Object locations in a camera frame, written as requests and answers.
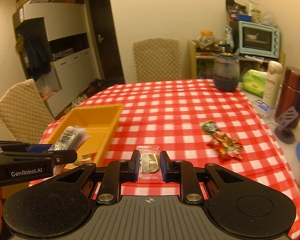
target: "white thermos bottle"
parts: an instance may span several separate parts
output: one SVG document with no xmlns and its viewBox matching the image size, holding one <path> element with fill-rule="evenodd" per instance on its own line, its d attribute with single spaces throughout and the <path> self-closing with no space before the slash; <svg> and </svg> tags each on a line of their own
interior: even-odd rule
<svg viewBox="0 0 300 240">
<path fill-rule="evenodd" d="M 277 102 L 282 72 L 283 66 L 279 62 L 269 62 L 266 87 L 262 101 L 272 108 L 275 108 Z"/>
</svg>

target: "door frame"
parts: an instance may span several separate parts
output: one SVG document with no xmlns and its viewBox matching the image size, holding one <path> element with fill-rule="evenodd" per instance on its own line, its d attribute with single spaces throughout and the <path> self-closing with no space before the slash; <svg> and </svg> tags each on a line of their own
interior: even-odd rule
<svg viewBox="0 0 300 240">
<path fill-rule="evenodd" d="M 99 70 L 100 78 L 104 79 L 105 76 L 103 74 L 103 69 L 102 69 L 102 64 L 101 64 L 101 60 L 100 60 L 96 35 L 95 35 L 95 32 L 94 32 L 94 28 L 93 28 L 93 22 L 92 22 L 92 18 L 91 18 L 91 10 L 90 10 L 89 0 L 85 0 L 85 5 L 86 5 L 86 9 L 87 9 L 88 25 L 89 25 L 89 30 L 90 30 L 91 39 L 92 39 L 92 46 L 93 46 L 92 49 L 95 52 L 95 55 L 96 55 L 96 58 L 97 58 L 97 64 L 98 64 L 98 70 Z"/>
</svg>

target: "glass pitcher with dark liquid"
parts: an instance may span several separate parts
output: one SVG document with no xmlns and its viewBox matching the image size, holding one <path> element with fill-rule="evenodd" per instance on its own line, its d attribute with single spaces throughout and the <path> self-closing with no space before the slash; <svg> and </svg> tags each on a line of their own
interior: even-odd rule
<svg viewBox="0 0 300 240">
<path fill-rule="evenodd" d="M 213 66 L 213 80 L 216 88 L 225 92 L 232 92 L 238 86 L 240 65 L 238 57 L 232 53 L 216 55 Z"/>
</svg>

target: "beige chair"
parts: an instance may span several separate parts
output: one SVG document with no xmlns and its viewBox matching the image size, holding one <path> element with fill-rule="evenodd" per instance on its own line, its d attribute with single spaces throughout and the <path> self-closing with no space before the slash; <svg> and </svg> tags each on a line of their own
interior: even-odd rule
<svg viewBox="0 0 300 240">
<path fill-rule="evenodd" d="M 155 38 L 132 44 L 137 82 L 181 79 L 180 40 Z"/>
<path fill-rule="evenodd" d="M 54 119 L 34 80 L 28 79 L 8 89 L 0 99 L 0 121 L 14 140 L 39 143 L 47 125 Z"/>
</svg>

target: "red and white checkered tablecloth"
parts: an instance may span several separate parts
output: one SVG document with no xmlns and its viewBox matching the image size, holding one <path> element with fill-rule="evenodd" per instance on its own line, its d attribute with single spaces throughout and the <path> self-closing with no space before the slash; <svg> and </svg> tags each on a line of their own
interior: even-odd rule
<svg viewBox="0 0 300 240">
<path fill-rule="evenodd" d="M 243 92 L 221 92 L 212 80 L 135 83 L 110 87 L 80 106 L 119 103 L 125 107 L 104 165 L 116 159 L 129 159 L 136 146 L 144 144 L 158 145 L 171 159 L 188 160 L 194 166 L 217 163 L 290 197 L 297 208 L 297 217 L 289 236 L 300 237 L 300 194 L 295 179 L 271 130 Z M 206 120 L 213 120 L 230 137 L 239 139 L 245 150 L 243 161 L 220 161 L 215 150 L 207 146 L 211 136 L 200 129 Z M 41 143 L 58 123 L 47 127 Z M 178 192 L 177 184 L 159 180 L 122 185 L 125 195 Z"/>
</svg>

